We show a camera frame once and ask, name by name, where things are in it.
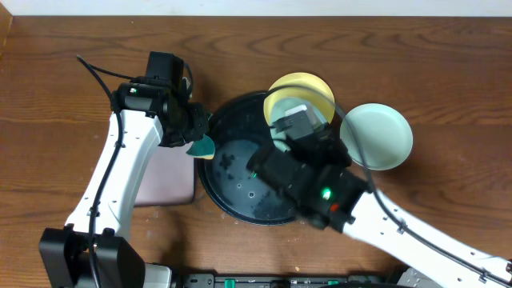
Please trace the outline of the green yellow sponge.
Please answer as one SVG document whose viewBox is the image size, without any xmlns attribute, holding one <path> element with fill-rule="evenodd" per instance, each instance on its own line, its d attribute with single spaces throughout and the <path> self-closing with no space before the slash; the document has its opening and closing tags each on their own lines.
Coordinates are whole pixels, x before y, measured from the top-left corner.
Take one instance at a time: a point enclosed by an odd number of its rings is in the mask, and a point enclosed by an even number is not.
<svg viewBox="0 0 512 288">
<path fill-rule="evenodd" d="M 193 158 L 211 160 L 215 155 L 214 141 L 206 134 L 197 141 L 192 141 L 186 154 Z"/>
</svg>

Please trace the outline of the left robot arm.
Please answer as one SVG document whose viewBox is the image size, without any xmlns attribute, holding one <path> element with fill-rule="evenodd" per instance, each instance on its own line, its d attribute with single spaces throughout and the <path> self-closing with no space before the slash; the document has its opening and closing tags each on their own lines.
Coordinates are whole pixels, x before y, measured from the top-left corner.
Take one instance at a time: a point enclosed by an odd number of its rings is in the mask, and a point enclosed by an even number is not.
<svg viewBox="0 0 512 288">
<path fill-rule="evenodd" d="M 190 78 L 132 78 L 110 93 L 106 143 L 84 195 L 39 252 L 53 287 L 168 287 L 172 272 L 130 245 L 136 206 L 189 201 L 194 161 L 212 158 L 208 113 Z"/>
</svg>

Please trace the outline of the light green plate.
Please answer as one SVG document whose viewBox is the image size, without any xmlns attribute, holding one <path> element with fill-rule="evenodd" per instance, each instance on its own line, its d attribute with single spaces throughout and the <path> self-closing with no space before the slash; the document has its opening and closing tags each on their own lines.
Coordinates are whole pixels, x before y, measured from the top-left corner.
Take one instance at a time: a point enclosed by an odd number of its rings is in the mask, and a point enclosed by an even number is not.
<svg viewBox="0 0 512 288">
<path fill-rule="evenodd" d="M 414 138 L 408 121 L 395 109 L 380 103 L 353 108 L 340 126 L 340 139 L 352 160 L 361 165 L 353 127 L 371 170 L 391 170 L 409 157 Z"/>
<path fill-rule="evenodd" d="M 328 108 L 328 115 L 325 116 L 320 106 L 309 99 L 280 98 L 271 106 L 267 115 L 274 145 L 283 152 L 290 150 L 287 140 L 299 140 L 324 128 L 331 121 L 328 117 L 332 117 L 333 112 Z"/>
</svg>

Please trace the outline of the light green plate front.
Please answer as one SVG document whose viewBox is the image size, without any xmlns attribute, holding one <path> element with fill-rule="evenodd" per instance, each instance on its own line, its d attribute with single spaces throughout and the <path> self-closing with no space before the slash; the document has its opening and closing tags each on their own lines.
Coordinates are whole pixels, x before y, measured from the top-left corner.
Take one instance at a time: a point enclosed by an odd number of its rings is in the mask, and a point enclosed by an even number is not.
<svg viewBox="0 0 512 288">
<path fill-rule="evenodd" d="M 287 140 L 299 140 L 324 128 L 331 121 L 328 117 L 332 117 L 333 112 L 328 108 L 328 115 L 325 116 L 320 106 L 309 99 L 280 98 L 271 106 L 267 115 L 274 145 L 283 152 L 290 150 Z"/>
</svg>

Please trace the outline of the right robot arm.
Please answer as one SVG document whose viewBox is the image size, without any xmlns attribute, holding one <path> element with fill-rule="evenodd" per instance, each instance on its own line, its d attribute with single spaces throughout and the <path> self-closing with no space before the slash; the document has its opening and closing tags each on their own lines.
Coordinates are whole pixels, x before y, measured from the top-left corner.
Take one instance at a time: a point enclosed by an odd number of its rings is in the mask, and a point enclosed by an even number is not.
<svg viewBox="0 0 512 288">
<path fill-rule="evenodd" d="M 312 226 L 379 248 L 442 287 L 509 287 L 511 263 L 461 243 L 408 213 L 371 178 L 348 171 L 350 156 L 331 132 L 262 145 L 248 171 L 291 202 Z"/>
</svg>

